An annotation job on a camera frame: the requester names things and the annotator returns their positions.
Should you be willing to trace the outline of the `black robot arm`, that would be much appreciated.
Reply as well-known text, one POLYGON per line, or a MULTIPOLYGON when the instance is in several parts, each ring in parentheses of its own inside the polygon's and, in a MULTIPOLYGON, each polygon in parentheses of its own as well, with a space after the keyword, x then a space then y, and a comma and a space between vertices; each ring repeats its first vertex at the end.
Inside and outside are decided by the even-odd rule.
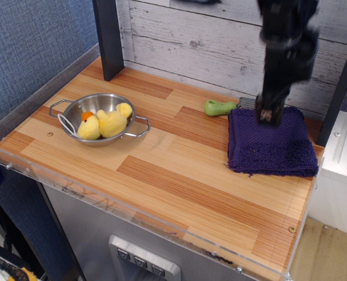
POLYGON ((260 39, 265 43, 262 93, 256 97, 260 124, 279 126, 284 103, 295 83, 311 78, 318 32, 308 27, 318 1, 259 1, 260 39))

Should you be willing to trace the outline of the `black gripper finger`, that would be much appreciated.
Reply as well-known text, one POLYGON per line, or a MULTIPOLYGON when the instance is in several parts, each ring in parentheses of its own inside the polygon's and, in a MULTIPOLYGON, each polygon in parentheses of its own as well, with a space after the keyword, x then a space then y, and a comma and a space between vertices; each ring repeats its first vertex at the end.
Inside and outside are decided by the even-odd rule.
POLYGON ((258 122, 273 121, 273 100, 263 95, 258 95, 255 100, 255 114, 258 122))
POLYGON ((281 124, 284 111, 284 99, 276 98, 272 101, 272 118, 271 123, 273 126, 278 127, 281 124))

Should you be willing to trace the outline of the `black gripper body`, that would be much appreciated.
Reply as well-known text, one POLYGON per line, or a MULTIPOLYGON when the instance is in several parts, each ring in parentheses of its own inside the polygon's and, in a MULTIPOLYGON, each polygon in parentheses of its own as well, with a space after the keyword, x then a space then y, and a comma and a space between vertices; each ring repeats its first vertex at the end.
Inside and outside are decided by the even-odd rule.
POLYGON ((311 79, 317 42, 303 41, 287 49, 266 48, 262 97, 283 101, 292 84, 311 79))

